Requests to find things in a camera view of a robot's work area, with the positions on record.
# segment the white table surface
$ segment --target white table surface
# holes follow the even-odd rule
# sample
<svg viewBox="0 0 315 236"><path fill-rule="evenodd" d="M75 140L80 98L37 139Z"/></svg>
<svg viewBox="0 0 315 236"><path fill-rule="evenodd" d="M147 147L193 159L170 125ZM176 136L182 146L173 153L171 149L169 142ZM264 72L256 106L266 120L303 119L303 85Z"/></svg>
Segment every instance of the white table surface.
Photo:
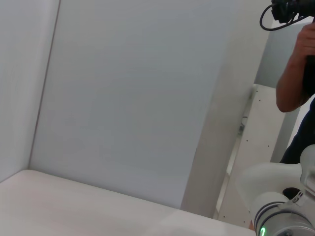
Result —
<svg viewBox="0 0 315 236"><path fill-rule="evenodd" d="M4 236L254 236L245 228L36 171L0 183L0 230Z"/></svg>

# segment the person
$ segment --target person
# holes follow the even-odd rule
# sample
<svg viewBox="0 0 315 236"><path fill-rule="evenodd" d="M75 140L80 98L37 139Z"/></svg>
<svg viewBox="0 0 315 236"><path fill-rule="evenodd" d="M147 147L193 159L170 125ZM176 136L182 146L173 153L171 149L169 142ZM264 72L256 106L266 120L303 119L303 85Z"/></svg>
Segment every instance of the person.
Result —
<svg viewBox="0 0 315 236"><path fill-rule="evenodd" d="M315 55L315 24L308 24L298 34L293 53L278 81L277 106L282 112L291 112L305 104L315 94L315 65L306 66L307 56ZM315 101L304 117L281 163L297 164L303 150L315 144ZM283 194L295 197L298 189L286 189Z"/></svg>

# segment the hand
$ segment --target hand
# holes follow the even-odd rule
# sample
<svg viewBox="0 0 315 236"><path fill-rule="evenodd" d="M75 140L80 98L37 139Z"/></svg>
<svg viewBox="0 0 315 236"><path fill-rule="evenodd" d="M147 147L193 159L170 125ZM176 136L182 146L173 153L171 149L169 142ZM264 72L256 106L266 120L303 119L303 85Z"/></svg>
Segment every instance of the hand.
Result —
<svg viewBox="0 0 315 236"><path fill-rule="evenodd" d="M307 56L315 56L315 23L303 27L290 60L295 64L305 64Z"/></svg>

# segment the green indicator light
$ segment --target green indicator light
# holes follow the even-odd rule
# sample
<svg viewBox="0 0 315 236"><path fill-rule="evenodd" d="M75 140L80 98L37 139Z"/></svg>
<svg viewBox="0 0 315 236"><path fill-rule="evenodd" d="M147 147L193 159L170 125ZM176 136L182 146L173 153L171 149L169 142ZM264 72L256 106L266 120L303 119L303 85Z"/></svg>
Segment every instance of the green indicator light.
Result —
<svg viewBox="0 0 315 236"><path fill-rule="evenodd" d="M261 228L260 230L260 236L264 236L265 235L265 228Z"/></svg>

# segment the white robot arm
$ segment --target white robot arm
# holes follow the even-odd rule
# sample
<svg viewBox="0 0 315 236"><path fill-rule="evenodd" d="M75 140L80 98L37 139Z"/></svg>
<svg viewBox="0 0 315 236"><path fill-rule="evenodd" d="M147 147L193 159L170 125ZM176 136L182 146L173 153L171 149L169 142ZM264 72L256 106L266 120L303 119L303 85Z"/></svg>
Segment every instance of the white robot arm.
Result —
<svg viewBox="0 0 315 236"><path fill-rule="evenodd" d="M315 236L315 145L301 164L265 163L241 174L236 186L258 236ZM282 192L301 191L289 201Z"/></svg>

